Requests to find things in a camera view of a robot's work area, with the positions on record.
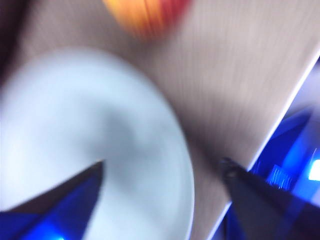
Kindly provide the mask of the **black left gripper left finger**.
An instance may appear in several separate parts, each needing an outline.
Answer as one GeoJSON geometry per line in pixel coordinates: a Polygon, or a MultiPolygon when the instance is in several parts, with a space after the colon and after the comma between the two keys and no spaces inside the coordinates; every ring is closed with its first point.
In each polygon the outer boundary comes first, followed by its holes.
{"type": "Polygon", "coordinates": [[[104,162],[0,213],[2,240],[81,240],[98,202],[104,162]]]}

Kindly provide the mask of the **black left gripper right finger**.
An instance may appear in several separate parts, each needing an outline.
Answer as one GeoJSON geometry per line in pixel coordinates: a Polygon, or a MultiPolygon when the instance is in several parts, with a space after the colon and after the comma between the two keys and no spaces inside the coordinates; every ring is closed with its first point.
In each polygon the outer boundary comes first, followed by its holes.
{"type": "Polygon", "coordinates": [[[319,207],[269,185],[230,158],[220,175],[236,217],[249,240],[318,240],[319,207]]]}

